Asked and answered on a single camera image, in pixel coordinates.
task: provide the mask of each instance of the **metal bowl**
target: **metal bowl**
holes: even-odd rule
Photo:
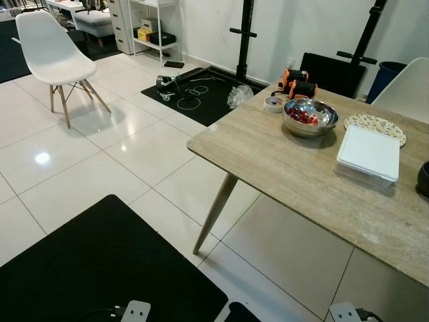
[[[308,115],[317,117],[317,125],[304,124],[292,119],[287,112],[289,109],[298,108],[307,111]],[[283,108],[283,123],[294,134],[301,138],[315,138],[323,136],[336,127],[340,117],[330,106],[314,99],[291,99]]]

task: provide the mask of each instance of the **clear plastic bag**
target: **clear plastic bag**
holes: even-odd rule
[[[253,91],[250,87],[246,85],[233,87],[233,90],[228,95],[227,105],[230,109],[235,109],[252,97]]]

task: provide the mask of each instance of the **chair leg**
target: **chair leg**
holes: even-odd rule
[[[70,129],[70,120],[68,119],[66,99],[64,98],[64,92],[62,90],[62,85],[58,86],[58,91],[60,92],[62,108],[64,109],[64,114],[66,116],[67,127]]]
[[[101,105],[109,112],[112,113],[111,110],[107,107],[106,103],[101,99],[100,95],[94,90],[94,87],[91,86],[91,84],[88,82],[88,80],[84,79],[83,83],[88,87],[91,92],[94,93],[95,97],[99,99]]]
[[[80,81],[79,84],[81,85],[81,87],[85,90],[85,92],[88,94],[90,99],[93,99],[93,97],[91,96],[91,94],[89,93],[89,90],[87,89],[87,87],[85,86],[85,84]]]
[[[49,85],[49,96],[51,98],[51,112],[54,112],[54,86]]]

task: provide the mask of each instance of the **yellow box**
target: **yellow box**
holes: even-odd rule
[[[147,38],[147,35],[154,34],[154,33],[156,33],[156,32],[149,32],[147,30],[140,28],[137,30],[137,37],[139,38],[139,40],[141,40],[143,42],[148,42],[149,40]]]

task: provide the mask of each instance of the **patterned plate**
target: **patterned plate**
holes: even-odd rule
[[[400,141],[401,146],[407,142],[405,133],[396,124],[380,117],[368,114],[354,114],[346,118],[344,121],[344,127],[346,129],[349,125],[356,125],[363,129],[370,129],[371,131],[384,134],[385,136],[397,138]]]

